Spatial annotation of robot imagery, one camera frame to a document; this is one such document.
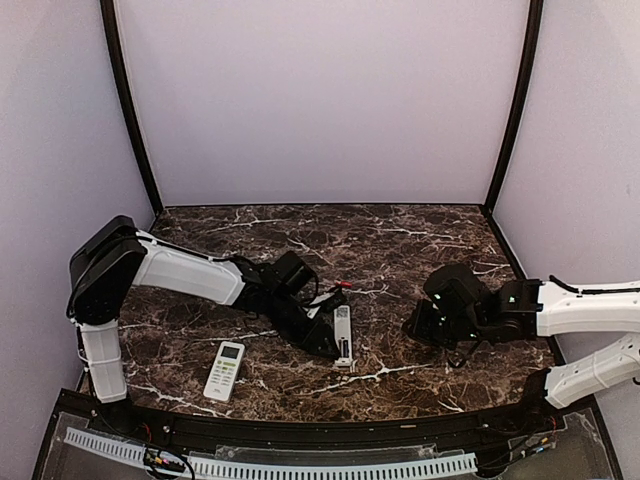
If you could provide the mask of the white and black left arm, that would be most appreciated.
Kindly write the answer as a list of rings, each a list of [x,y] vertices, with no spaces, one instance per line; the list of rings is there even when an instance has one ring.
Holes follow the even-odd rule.
[[[68,263],[66,316],[76,327],[101,417],[120,436],[141,427],[130,406],[119,322],[135,301],[210,303],[264,317],[289,345],[328,360],[340,356],[327,314],[344,300],[340,286],[320,291],[316,272],[295,252],[272,262],[216,257],[160,239],[118,215],[76,250]]]

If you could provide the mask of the white remote with green buttons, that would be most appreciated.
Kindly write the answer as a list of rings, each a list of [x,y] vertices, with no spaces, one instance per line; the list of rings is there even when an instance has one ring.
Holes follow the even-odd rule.
[[[203,395],[216,402],[228,402],[239,374],[245,346],[223,341],[212,363]]]

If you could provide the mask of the white KT-16 remote control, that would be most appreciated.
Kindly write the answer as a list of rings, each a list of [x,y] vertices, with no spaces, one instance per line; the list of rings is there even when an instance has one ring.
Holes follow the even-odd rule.
[[[335,341],[339,349],[339,358],[334,361],[334,365],[338,368],[347,368],[352,370],[353,360],[353,342],[351,331],[351,309],[348,305],[342,305],[334,310],[334,335]],[[349,342],[349,356],[341,356],[340,340],[345,338]]]

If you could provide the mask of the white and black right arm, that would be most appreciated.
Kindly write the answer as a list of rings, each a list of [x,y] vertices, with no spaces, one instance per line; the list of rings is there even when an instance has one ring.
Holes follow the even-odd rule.
[[[523,279],[490,290],[464,264],[445,265],[423,285],[402,329],[414,341],[450,351],[470,341],[492,345],[566,333],[619,332],[612,344],[574,362],[531,374],[524,401],[510,413],[521,434],[549,416],[626,380],[639,380],[639,284],[636,281],[572,286],[555,276]]]

